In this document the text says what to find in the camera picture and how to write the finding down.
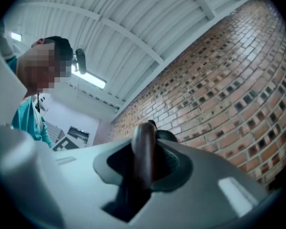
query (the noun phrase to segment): blue shirt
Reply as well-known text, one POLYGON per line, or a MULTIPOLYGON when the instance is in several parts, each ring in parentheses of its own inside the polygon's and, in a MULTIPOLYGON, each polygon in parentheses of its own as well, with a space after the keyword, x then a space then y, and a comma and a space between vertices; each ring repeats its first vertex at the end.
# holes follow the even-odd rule
MULTIPOLYGON (((10 67, 10 69, 14 73, 16 73, 17 58, 13 57, 11 60, 7 62, 7 64, 10 67)), ((32 98, 29 97, 26 102, 20 104, 20 106, 18 107, 11 125, 14 128, 17 128, 17 129, 20 129, 22 131, 29 133, 34 138, 34 140, 43 141, 47 143, 49 147, 52 147, 52 141, 49 137, 49 133, 47 130, 47 126, 44 122, 44 119, 41 116, 41 122, 42 122, 42 132, 41 132, 40 127, 37 123, 33 108, 34 106, 33 106, 32 98)))

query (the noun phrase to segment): brick wall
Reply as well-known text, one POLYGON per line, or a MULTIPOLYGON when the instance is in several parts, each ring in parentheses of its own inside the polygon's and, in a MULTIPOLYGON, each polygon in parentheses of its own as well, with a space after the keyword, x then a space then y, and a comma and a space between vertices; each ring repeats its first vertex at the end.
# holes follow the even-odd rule
POLYGON ((171 63, 112 123, 110 140, 153 119, 268 185, 286 165, 286 25, 251 0, 171 63))

